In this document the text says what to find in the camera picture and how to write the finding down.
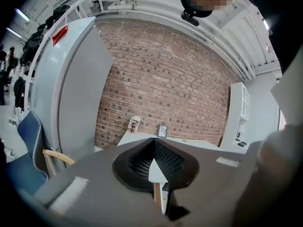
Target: ceiling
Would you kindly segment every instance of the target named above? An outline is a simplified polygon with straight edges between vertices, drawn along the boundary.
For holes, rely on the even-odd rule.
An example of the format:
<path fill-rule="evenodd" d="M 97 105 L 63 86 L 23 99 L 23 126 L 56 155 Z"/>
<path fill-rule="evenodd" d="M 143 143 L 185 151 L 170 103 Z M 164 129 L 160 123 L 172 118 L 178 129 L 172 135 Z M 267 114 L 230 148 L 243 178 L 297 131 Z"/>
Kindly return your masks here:
<path fill-rule="evenodd" d="M 30 21 L 26 22 L 16 14 L 9 27 L 26 41 L 63 1 L 27 0 L 20 10 L 29 16 Z M 236 0 L 224 9 L 214 11 L 208 18 L 199 19 L 199 27 L 181 19 L 180 0 L 85 0 L 82 6 L 88 16 L 139 18 L 187 33 L 222 56 L 243 80 L 280 68 L 263 17 L 248 0 Z"/>

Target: refrigerator door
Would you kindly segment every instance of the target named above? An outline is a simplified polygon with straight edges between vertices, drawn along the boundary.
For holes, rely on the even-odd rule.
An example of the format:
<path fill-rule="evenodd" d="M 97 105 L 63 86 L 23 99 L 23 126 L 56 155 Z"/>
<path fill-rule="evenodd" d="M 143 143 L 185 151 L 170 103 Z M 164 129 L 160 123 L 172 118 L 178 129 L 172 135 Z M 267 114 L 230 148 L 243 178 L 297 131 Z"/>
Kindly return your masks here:
<path fill-rule="evenodd" d="M 100 65 L 101 60 L 107 61 L 107 70 L 101 70 L 104 73 L 103 77 L 107 77 L 112 64 L 106 47 L 103 45 L 99 34 L 96 34 L 96 29 L 93 28 L 95 19 L 95 17 L 89 17 L 72 21 L 68 24 L 67 33 L 55 46 L 53 46 L 52 40 L 49 41 L 39 61 L 33 84 L 32 111 L 41 121 L 45 143 L 55 150 L 59 150 L 61 146 L 62 152 L 69 157 L 74 157 L 75 160 L 87 155 L 88 151 L 82 154 L 76 154 L 75 152 L 72 154 L 70 149 L 75 147 L 75 151 L 77 151 L 80 148 L 80 144 L 85 148 L 85 143 L 89 145 L 91 143 L 88 137 L 91 138 L 91 135 L 95 134 L 98 106 L 104 87 L 98 80 L 95 80 L 96 76 L 94 77 L 94 75 L 100 73 L 101 70 L 96 67 Z M 89 41 L 92 36 L 88 37 L 88 34 L 92 31 L 95 31 L 94 35 L 96 38 L 93 38 L 95 42 L 92 42 L 90 46 Z M 91 56 L 96 56 L 96 53 L 90 53 L 90 51 L 96 52 L 96 50 L 101 49 L 104 49 L 105 52 L 103 54 L 99 52 L 99 54 L 106 57 L 106 59 L 100 56 L 94 59 L 90 58 Z M 81 62 L 81 66 L 75 63 L 76 61 Z M 92 79 L 94 79 L 95 85 L 90 83 Z M 98 98 L 95 101 L 99 102 L 94 107 L 91 107 L 89 105 L 95 101 L 86 101 L 88 100 L 86 94 L 90 94 L 93 86 L 100 86 L 98 90 L 101 93 L 95 93 L 95 97 Z M 77 106 L 80 102 L 85 102 L 85 104 Z M 92 121 L 92 116 L 85 116 L 88 111 L 91 114 L 95 114 L 94 121 Z M 77 124 L 84 124 L 84 127 L 80 126 L 82 133 L 80 133 L 80 130 L 74 128 Z M 93 132 L 88 134 L 85 132 L 86 130 L 92 130 Z"/>
<path fill-rule="evenodd" d="M 78 160 L 94 152 L 99 104 L 113 60 L 92 28 L 72 58 L 60 95 L 62 152 Z"/>

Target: person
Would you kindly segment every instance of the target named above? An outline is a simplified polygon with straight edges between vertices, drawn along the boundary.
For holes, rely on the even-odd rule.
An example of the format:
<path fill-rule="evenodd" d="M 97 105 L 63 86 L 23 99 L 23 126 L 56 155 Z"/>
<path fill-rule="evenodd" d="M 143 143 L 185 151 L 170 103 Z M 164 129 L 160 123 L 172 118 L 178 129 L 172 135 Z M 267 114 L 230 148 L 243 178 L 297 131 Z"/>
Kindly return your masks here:
<path fill-rule="evenodd" d="M 195 11 L 207 17 L 213 10 L 229 5 L 233 0 L 186 0 Z M 301 14 L 301 0 L 249 0 L 260 11 L 269 25 L 269 39 L 284 73 L 299 51 L 303 42 L 303 31 L 295 29 L 294 21 Z"/>
<path fill-rule="evenodd" d="M 0 73 L 4 70 L 6 65 L 6 52 L 3 50 L 3 44 L 0 44 Z"/>
<path fill-rule="evenodd" d="M 1 75 L 0 75 L 0 105 L 5 105 L 5 100 L 4 100 L 4 86 L 9 84 L 9 74 L 13 69 L 15 69 L 18 65 L 18 58 L 15 57 L 15 47 L 12 46 L 9 49 L 9 54 L 7 55 L 5 52 L 0 51 L 0 60 L 1 60 L 1 65 L 3 70 L 1 70 Z"/>
<path fill-rule="evenodd" d="M 18 65 L 18 58 L 15 57 L 15 47 L 12 46 L 9 49 L 9 54 L 7 55 L 7 61 L 6 61 L 6 68 L 5 71 L 7 72 L 7 76 L 9 75 L 10 71 L 15 69 Z"/>

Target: white pipe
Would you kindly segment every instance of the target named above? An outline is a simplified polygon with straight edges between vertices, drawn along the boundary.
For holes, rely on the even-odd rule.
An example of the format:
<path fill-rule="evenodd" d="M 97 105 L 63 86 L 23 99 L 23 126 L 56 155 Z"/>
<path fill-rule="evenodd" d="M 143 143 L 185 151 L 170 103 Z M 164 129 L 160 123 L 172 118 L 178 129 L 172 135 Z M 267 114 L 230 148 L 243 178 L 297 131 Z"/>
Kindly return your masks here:
<path fill-rule="evenodd" d="M 267 44 L 266 44 L 264 38 L 260 35 L 260 32 L 258 30 L 258 26 L 256 25 L 254 19 L 251 18 L 251 15 L 248 14 L 247 18 L 244 18 L 244 20 L 248 23 L 248 25 L 251 27 L 251 29 L 257 35 L 258 41 L 260 43 L 261 48 L 266 48 Z M 270 63 L 270 59 L 269 59 L 268 53 L 264 49 L 262 50 L 262 52 L 263 52 L 263 54 L 265 56 L 266 63 L 267 64 Z"/>
<path fill-rule="evenodd" d="M 243 30 L 241 28 L 241 25 L 235 25 L 233 27 L 230 27 L 229 30 L 231 31 L 232 34 L 235 35 L 235 37 L 239 40 L 239 42 L 243 45 L 243 49 L 245 51 L 251 51 L 254 56 L 251 56 L 251 62 L 252 65 L 262 65 L 262 60 L 258 56 L 258 53 L 256 52 L 255 46 L 249 41 L 248 37 L 243 34 Z"/>
<path fill-rule="evenodd" d="M 203 20 L 200 19 L 200 21 L 202 21 L 206 25 L 210 26 L 214 31 L 216 31 L 217 33 L 219 33 L 228 43 L 230 43 L 230 45 L 234 48 L 234 50 L 239 54 L 239 56 L 241 57 L 241 59 L 244 61 L 245 65 L 247 66 L 248 70 L 252 74 L 253 78 L 256 78 L 256 75 L 252 71 L 251 65 L 246 60 L 245 56 L 243 55 L 243 53 L 239 49 L 239 47 L 233 42 L 233 39 L 229 35 L 224 34 L 224 32 L 221 29 L 219 29 L 216 25 L 214 25 L 208 19 L 203 19 Z"/>
<path fill-rule="evenodd" d="M 171 2 L 167 2 L 165 0 L 124 0 L 124 1 L 145 1 L 145 2 L 151 2 L 151 3 L 161 4 L 163 6 L 167 6 L 167 7 L 170 7 L 172 9 L 184 10 L 183 7 L 181 7 L 179 5 L 176 5 L 174 3 L 171 3 Z M 218 32 L 232 46 L 232 48 L 237 52 L 237 54 L 244 61 L 245 65 L 249 69 L 249 71 L 252 74 L 253 78 L 255 78 L 256 76 L 255 76 L 255 74 L 252 71 L 251 65 L 247 62 L 247 60 L 245 59 L 245 56 L 242 54 L 241 50 L 233 42 L 233 40 L 228 35 L 225 35 L 221 29 L 219 29 L 216 25 L 214 25 L 209 20 L 203 19 L 203 20 L 200 20 L 200 21 L 202 21 L 203 23 L 205 23 L 206 25 L 208 25 L 209 27 L 211 27 L 213 30 L 215 30 L 216 32 Z M 242 63 L 240 61 L 238 61 L 238 63 L 241 66 L 242 70 L 245 72 L 246 76 L 249 79 L 251 79 L 249 73 L 247 72 L 247 70 L 245 69 L 245 67 L 242 65 Z"/>
<path fill-rule="evenodd" d="M 111 10 L 111 11 L 104 11 L 104 13 L 112 13 L 112 12 L 127 12 L 127 13 L 138 13 L 138 14 L 146 14 L 146 15 L 149 15 L 149 16 L 153 16 L 153 17 L 159 17 L 161 19 L 165 19 L 167 21 L 170 21 L 170 22 L 173 22 L 179 26 L 182 26 L 184 28 L 186 28 L 187 30 L 190 30 L 191 32 L 193 32 L 194 34 L 198 35 L 199 37 L 202 37 L 204 38 L 205 40 L 209 41 L 217 50 L 219 50 L 227 59 L 227 61 L 229 61 L 231 64 L 230 66 L 233 68 L 233 70 L 238 74 L 238 76 L 240 78 L 244 78 L 244 79 L 247 79 L 245 77 L 245 75 L 243 74 L 243 72 L 239 69 L 239 67 L 237 66 L 237 64 L 230 59 L 230 56 L 226 54 L 225 51 L 223 51 L 218 45 L 214 44 L 208 37 L 204 36 L 201 32 L 199 31 L 196 31 L 195 28 L 191 28 L 191 27 L 188 27 L 187 24 L 184 24 L 184 23 L 181 23 L 181 22 L 178 22 L 174 19 L 171 19 L 169 17 L 165 17 L 165 16 L 162 16 L 162 15 L 158 15 L 158 14 L 155 14 L 155 13 L 150 13 L 150 12 L 144 12 L 144 11 L 139 11 L 139 10 Z M 204 44 L 205 42 L 199 38 L 196 38 L 197 40 L 199 40 L 202 44 Z"/>
<path fill-rule="evenodd" d="M 145 11 L 145 12 L 149 12 L 151 14 L 158 14 L 158 15 L 162 15 L 165 17 L 169 17 L 172 18 L 176 21 L 180 21 L 183 22 L 182 18 L 176 14 L 170 13 L 170 12 L 166 12 L 162 9 L 155 9 L 155 8 L 151 8 L 151 7 L 147 7 L 147 6 L 138 6 L 138 5 L 126 5 L 126 6 L 114 6 L 111 5 L 108 7 L 108 10 L 124 10 L 125 9 L 132 9 L 132 10 L 140 10 L 140 11 Z M 209 36 L 210 38 L 213 36 L 213 34 L 211 34 L 210 32 L 208 32 L 207 30 L 205 30 L 203 27 L 199 26 L 199 27 L 195 27 L 195 29 L 201 31 L 202 33 L 206 34 L 207 36 Z M 214 41 L 212 41 L 211 39 L 209 39 L 207 36 L 204 35 L 204 39 L 210 41 L 212 44 L 214 42 L 216 42 L 217 44 L 219 44 L 222 48 L 224 48 L 225 51 L 227 51 L 230 56 L 239 63 L 241 69 L 245 72 L 246 76 L 248 79 L 251 79 L 251 77 L 249 76 L 248 72 L 246 71 L 246 69 L 244 68 L 244 66 L 239 62 L 239 58 L 234 54 L 234 52 L 225 44 L 223 43 L 219 38 L 215 38 Z"/>
<path fill-rule="evenodd" d="M 125 10 L 125 9 L 132 10 L 134 6 L 135 5 L 110 5 L 110 6 L 108 6 L 107 9 L 109 11 L 113 11 L 113 10 Z"/>
<path fill-rule="evenodd" d="M 75 11 L 76 11 L 76 13 L 78 14 L 79 18 L 82 18 L 81 13 L 80 13 L 77 9 L 76 9 Z"/>
<path fill-rule="evenodd" d="M 99 0 L 99 4 L 100 4 L 100 8 L 101 8 L 101 12 L 104 12 L 104 8 L 103 8 L 103 4 L 102 4 L 102 0 Z"/>
<path fill-rule="evenodd" d="M 84 9 L 83 9 L 83 7 L 82 7 L 81 4 L 79 5 L 79 8 L 80 8 L 80 10 L 82 11 L 82 13 L 84 14 L 84 17 L 87 17 L 87 14 L 86 14 L 86 12 L 84 11 Z"/>

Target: white shelf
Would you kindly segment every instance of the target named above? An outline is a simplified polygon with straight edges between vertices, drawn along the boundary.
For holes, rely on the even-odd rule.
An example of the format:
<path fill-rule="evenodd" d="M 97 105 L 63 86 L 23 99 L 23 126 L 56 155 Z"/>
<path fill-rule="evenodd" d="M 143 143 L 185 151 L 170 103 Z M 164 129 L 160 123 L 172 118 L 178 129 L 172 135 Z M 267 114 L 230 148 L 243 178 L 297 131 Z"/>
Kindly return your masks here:
<path fill-rule="evenodd" d="M 247 125 L 250 118 L 251 96 L 243 83 L 231 85 L 231 100 L 228 113 L 228 120 L 224 137 L 220 148 L 226 151 L 245 153 L 247 148 L 238 146 L 238 143 L 246 141 Z"/>

